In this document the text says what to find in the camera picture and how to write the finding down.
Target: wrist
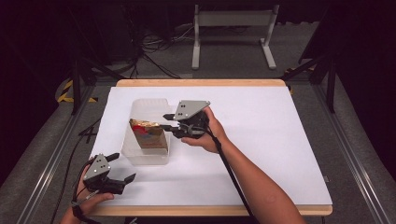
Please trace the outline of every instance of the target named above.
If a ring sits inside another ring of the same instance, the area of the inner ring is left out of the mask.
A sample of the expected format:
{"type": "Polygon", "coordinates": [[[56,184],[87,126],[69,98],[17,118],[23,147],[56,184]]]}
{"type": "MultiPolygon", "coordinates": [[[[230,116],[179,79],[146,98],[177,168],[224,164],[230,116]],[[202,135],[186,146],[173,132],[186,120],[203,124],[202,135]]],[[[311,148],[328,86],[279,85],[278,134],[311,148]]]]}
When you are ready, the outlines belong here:
{"type": "Polygon", "coordinates": [[[222,147],[226,147],[226,146],[232,144],[232,142],[230,141],[230,139],[226,135],[219,136],[217,138],[218,138],[219,142],[221,143],[222,147]]]}
{"type": "Polygon", "coordinates": [[[72,223],[72,224],[79,224],[79,223],[81,223],[81,221],[77,218],[77,217],[75,217],[74,215],[73,215],[73,209],[71,208],[71,207],[68,207],[67,208],[67,210],[66,210],[66,212],[65,212],[65,214],[64,214],[64,217],[62,218],[62,220],[61,220],[61,224],[66,224],[66,223],[72,223]]]}

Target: black wire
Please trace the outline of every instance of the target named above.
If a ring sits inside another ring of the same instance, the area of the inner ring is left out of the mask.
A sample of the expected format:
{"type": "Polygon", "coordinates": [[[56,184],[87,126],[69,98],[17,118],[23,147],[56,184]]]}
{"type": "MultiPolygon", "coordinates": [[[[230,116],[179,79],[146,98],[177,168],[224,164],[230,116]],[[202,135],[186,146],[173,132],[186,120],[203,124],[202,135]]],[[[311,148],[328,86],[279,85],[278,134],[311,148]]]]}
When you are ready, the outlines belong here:
{"type": "Polygon", "coordinates": [[[202,128],[197,128],[199,130],[205,131],[207,134],[209,134],[212,137],[213,142],[215,142],[216,145],[216,149],[219,152],[219,155],[221,157],[221,160],[224,163],[225,168],[228,171],[228,174],[231,178],[231,180],[233,181],[233,185],[235,186],[236,190],[238,191],[239,197],[242,200],[242,203],[244,204],[244,206],[247,209],[248,214],[250,215],[250,217],[253,219],[254,223],[259,223],[259,221],[254,217],[253,213],[251,212],[251,209],[248,205],[248,201],[245,198],[244,193],[242,192],[241,188],[239,187],[238,181],[236,180],[235,175],[233,174],[233,169],[230,166],[230,163],[228,163],[227,158],[224,155],[224,152],[221,148],[221,142],[219,141],[219,139],[212,133],[212,131],[210,130],[210,127],[207,126],[208,130],[202,129],[202,128]]]}
{"type": "Polygon", "coordinates": [[[172,47],[176,43],[184,41],[186,38],[182,38],[182,37],[190,35],[192,33],[192,31],[193,31],[193,29],[189,28],[187,31],[181,32],[181,35],[177,34],[177,32],[174,32],[172,34],[172,37],[171,37],[170,41],[165,41],[165,40],[161,39],[160,37],[158,37],[158,36],[156,36],[154,34],[144,35],[143,41],[142,41],[142,48],[143,49],[147,49],[147,50],[145,50],[146,53],[153,53],[153,52],[155,52],[157,50],[164,51],[166,49],[169,49],[170,47],[172,47]],[[158,37],[158,38],[156,38],[156,39],[151,38],[149,41],[145,41],[146,38],[152,37],[152,36],[155,36],[155,37],[158,37]],[[148,47],[148,44],[150,44],[150,45],[151,44],[157,44],[157,47],[151,48],[151,47],[148,47]]]}
{"type": "Polygon", "coordinates": [[[94,159],[91,159],[91,160],[86,161],[86,162],[84,163],[84,165],[81,167],[81,169],[79,170],[78,178],[77,178],[77,184],[75,185],[74,191],[73,191],[73,202],[77,202],[77,200],[78,200],[78,195],[82,192],[82,191],[81,191],[81,192],[77,193],[78,184],[79,184],[79,180],[81,179],[82,173],[84,172],[84,169],[85,169],[85,167],[86,167],[87,165],[92,164],[93,160],[94,160],[94,159]]]}
{"type": "MultiPolygon", "coordinates": [[[[124,73],[124,72],[130,70],[132,67],[134,67],[134,65],[135,65],[136,63],[137,63],[137,62],[132,61],[132,62],[126,64],[125,66],[123,66],[122,68],[118,68],[118,69],[111,70],[111,71],[113,71],[113,72],[115,72],[115,73],[118,73],[118,74],[121,74],[121,73],[124,73]]],[[[105,76],[108,76],[107,73],[103,73],[103,72],[96,72],[95,74],[96,74],[98,77],[105,77],[105,76]]]]}
{"type": "Polygon", "coordinates": [[[137,64],[134,65],[134,69],[132,70],[131,75],[129,75],[129,78],[132,78],[134,71],[137,71],[137,64]]]}
{"type": "Polygon", "coordinates": [[[72,154],[71,154],[70,157],[69,157],[69,161],[67,162],[67,167],[66,167],[66,172],[65,172],[65,174],[64,174],[64,182],[62,183],[61,193],[59,194],[58,202],[56,203],[55,209],[54,209],[54,211],[53,211],[53,213],[52,213],[52,218],[51,218],[51,220],[50,220],[50,223],[53,223],[53,221],[55,220],[56,214],[57,214],[57,212],[58,212],[59,204],[61,203],[62,196],[64,195],[64,188],[65,188],[65,186],[66,186],[66,180],[67,180],[67,176],[68,176],[68,174],[69,174],[70,164],[71,164],[71,161],[72,161],[72,159],[73,159],[73,155],[74,155],[74,153],[75,153],[75,151],[76,151],[76,148],[77,148],[79,142],[81,142],[82,138],[85,136],[85,133],[87,133],[97,122],[99,122],[99,120],[101,120],[101,119],[98,119],[94,124],[92,124],[90,127],[88,127],[87,129],[85,129],[84,131],[82,131],[82,132],[80,133],[80,134],[81,134],[81,137],[80,137],[80,138],[78,139],[78,141],[76,142],[76,144],[75,144],[75,146],[74,146],[74,148],[73,148],[72,154]]]}
{"type": "Polygon", "coordinates": [[[150,63],[153,63],[154,65],[156,65],[161,71],[163,71],[169,77],[181,78],[180,76],[178,76],[175,73],[171,72],[169,69],[163,67],[162,65],[156,64],[146,53],[143,55],[143,59],[148,61],[148,62],[150,62],[150,63]]]}
{"type": "Polygon", "coordinates": [[[78,192],[77,197],[78,197],[79,194],[82,193],[82,191],[83,191],[84,189],[86,189],[86,188],[87,188],[87,187],[84,187],[83,189],[81,189],[81,190],[78,192]]]}

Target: gripper camera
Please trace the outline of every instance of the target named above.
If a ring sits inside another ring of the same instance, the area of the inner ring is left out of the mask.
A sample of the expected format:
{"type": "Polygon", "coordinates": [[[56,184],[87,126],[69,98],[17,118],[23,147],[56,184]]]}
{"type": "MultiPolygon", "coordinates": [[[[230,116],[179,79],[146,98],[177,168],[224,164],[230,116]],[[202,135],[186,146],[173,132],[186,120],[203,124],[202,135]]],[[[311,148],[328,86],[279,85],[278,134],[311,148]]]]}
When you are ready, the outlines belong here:
{"type": "Polygon", "coordinates": [[[110,192],[113,194],[122,194],[125,186],[134,181],[136,174],[130,175],[124,180],[113,180],[107,177],[111,169],[108,163],[114,161],[119,156],[120,153],[114,153],[107,157],[103,154],[95,156],[90,168],[83,177],[83,182],[87,190],[91,192],[98,190],[98,193],[110,192]]]}
{"type": "Polygon", "coordinates": [[[163,115],[167,120],[177,121],[178,127],[172,127],[171,125],[161,126],[166,132],[172,132],[176,138],[190,137],[198,139],[207,130],[209,119],[202,110],[209,105],[209,101],[180,101],[175,114],[163,115]]]}

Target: metal stand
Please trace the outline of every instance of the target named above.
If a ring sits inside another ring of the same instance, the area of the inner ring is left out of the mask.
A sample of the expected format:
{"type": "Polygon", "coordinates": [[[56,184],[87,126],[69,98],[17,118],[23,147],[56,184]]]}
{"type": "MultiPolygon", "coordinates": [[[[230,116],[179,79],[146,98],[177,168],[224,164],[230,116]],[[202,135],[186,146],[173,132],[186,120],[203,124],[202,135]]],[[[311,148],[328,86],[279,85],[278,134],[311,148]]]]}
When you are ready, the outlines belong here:
{"type": "Polygon", "coordinates": [[[267,26],[265,38],[260,39],[262,50],[270,69],[276,69],[274,57],[271,53],[269,42],[274,30],[279,5],[272,10],[261,11],[200,11],[195,5],[194,32],[195,41],[192,52],[191,68],[199,68],[201,41],[199,38],[200,26],[267,26]]]}

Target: clear plastic container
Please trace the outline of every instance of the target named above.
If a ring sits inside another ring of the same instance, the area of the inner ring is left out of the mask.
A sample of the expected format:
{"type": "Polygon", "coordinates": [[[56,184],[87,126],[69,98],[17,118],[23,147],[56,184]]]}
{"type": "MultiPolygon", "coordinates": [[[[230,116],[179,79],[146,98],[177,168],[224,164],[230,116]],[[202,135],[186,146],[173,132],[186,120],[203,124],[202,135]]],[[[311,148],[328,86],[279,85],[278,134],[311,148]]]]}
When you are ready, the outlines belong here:
{"type": "MultiPolygon", "coordinates": [[[[164,114],[172,113],[166,99],[137,99],[132,104],[130,119],[141,119],[160,124],[172,124],[163,118],[164,114]]],[[[169,162],[170,137],[171,133],[165,132],[166,148],[141,148],[132,132],[129,120],[121,153],[131,162],[132,165],[165,165],[169,162]]]]}

